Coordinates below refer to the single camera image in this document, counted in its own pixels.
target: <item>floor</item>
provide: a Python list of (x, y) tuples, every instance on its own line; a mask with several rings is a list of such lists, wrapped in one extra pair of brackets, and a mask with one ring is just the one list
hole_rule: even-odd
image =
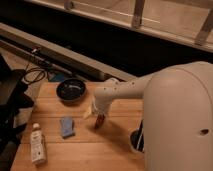
[[(64, 9), (61, 0), (33, 0), (48, 6)], [(74, 0), (73, 12), (112, 19), (130, 24), (136, 0)], [(210, 10), (211, 0), (148, 0), (143, 9), (142, 26), (177, 36), (195, 39)], [(207, 42), (213, 43), (213, 31)]]
[[(27, 61), (19, 56), (16, 56), (15, 54), (12, 54), (2, 48), (0, 48), (0, 52), (3, 55), (6, 62), (9, 64), (9, 66), (12, 69), (25, 69), (27, 66)], [(28, 90), (26, 91), (26, 94), (28, 94), (33, 100), (36, 99), (38, 95), (38, 91), (40, 89), (40, 86), (43, 82), (47, 81), (46, 79), (37, 82), (35, 84), (32, 84), (29, 86)], [(21, 109), (20, 113), (15, 118), (14, 127), (21, 125), (23, 123), (26, 123), (31, 115), (32, 108), (28, 109)], [(9, 171), (10, 166), (13, 162), (13, 158), (16, 154), (17, 147), (12, 142), (9, 142), (7, 147), (5, 148), (4, 152), (0, 155), (0, 171)]]

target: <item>black wall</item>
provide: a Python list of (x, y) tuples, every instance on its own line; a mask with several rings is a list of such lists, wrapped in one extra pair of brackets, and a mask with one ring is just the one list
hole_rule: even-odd
[(22, 0), (0, 0), (0, 20), (38, 37), (141, 76), (213, 54)]

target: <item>black bowl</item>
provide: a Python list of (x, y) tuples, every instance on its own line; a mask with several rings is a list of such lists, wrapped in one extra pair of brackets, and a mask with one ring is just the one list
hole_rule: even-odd
[(83, 81), (70, 78), (58, 85), (56, 93), (61, 100), (76, 101), (84, 95), (85, 90), (86, 86)]

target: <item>wooden table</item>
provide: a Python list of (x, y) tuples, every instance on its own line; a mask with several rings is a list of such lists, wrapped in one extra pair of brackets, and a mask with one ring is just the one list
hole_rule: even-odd
[[(115, 100), (103, 127), (94, 129), (95, 117), (82, 118), (98, 83), (87, 82), (84, 98), (63, 104), (56, 96), (58, 83), (44, 83), (18, 148), (12, 171), (144, 171), (144, 155), (133, 152), (129, 136), (138, 128), (142, 100)], [(72, 116), (76, 135), (60, 136), (59, 120)], [(35, 167), (30, 160), (30, 133), (38, 122), (45, 135), (47, 163)]]

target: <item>bottle cap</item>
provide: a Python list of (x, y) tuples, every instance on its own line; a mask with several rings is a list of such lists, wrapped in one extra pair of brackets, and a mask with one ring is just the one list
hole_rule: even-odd
[(40, 125), (38, 123), (33, 124), (33, 129), (39, 129), (39, 128), (40, 128)]

